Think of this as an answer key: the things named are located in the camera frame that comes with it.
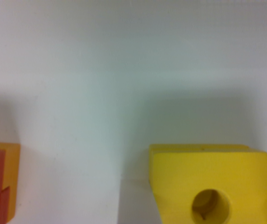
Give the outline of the cream gripper left finger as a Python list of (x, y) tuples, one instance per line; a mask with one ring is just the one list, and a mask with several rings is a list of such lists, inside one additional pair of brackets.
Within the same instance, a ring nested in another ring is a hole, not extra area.
[(117, 224), (162, 224), (147, 180), (120, 181)]

